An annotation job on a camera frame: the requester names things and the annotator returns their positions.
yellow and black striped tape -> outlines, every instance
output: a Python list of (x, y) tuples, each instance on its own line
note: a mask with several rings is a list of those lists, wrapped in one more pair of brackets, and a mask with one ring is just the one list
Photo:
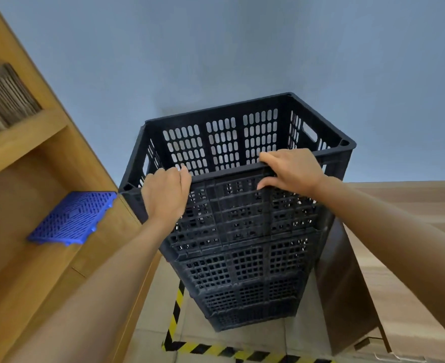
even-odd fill
[(170, 320), (169, 329), (165, 336), (165, 341), (162, 343), (162, 349), (166, 351), (178, 351), (179, 353), (191, 354), (207, 354), (219, 357), (235, 358), (238, 361), (259, 361), (263, 363), (335, 363), (328, 359), (310, 359), (307, 357), (298, 357), (296, 355), (269, 353), (267, 351), (259, 350), (239, 350), (232, 347), (224, 347), (220, 345), (206, 345), (199, 343), (190, 343), (186, 341), (173, 341), (179, 322), (180, 307), (184, 298), (185, 287), (182, 281), (179, 283), (177, 290), (176, 303), (174, 305), (174, 312)]

blue plastic grid tile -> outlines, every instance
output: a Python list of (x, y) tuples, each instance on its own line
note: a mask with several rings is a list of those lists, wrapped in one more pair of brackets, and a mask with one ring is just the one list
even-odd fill
[(71, 192), (48, 214), (27, 239), (36, 242), (83, 244), (112, 207), (115, 192)]

person's right arm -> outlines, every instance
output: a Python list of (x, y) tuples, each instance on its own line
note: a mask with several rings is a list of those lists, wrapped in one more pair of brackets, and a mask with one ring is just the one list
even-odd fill
[(445, 328), (445, 233), (395, 206), (325, 176), (308, 149), (262, 152), (275, 186), (328, 207)]

tiled floor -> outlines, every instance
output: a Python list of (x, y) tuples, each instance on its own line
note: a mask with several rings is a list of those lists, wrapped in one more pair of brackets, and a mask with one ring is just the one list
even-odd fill
[[(229, 363), (234, 359), (165, 352), (161, 344), (169, 327), (179, 279), (164, 258), (160, 260), (124, 363)], [(244, 350), (330, 358), (330, 344), (314, 274), (306, 285), (296, 317), (214, 332), (188, 293), (184, 296), (175, 340)]]

person's left hand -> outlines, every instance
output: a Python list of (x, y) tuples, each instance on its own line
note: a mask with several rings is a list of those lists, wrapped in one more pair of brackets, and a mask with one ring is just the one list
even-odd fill
[(180, 171), (175, 167), (167, 171), (160, 168), (148, 174), (142, 186), (148, 219), (166, 225), (171, 232), (186, 209), (191, 182), (185, 166)]

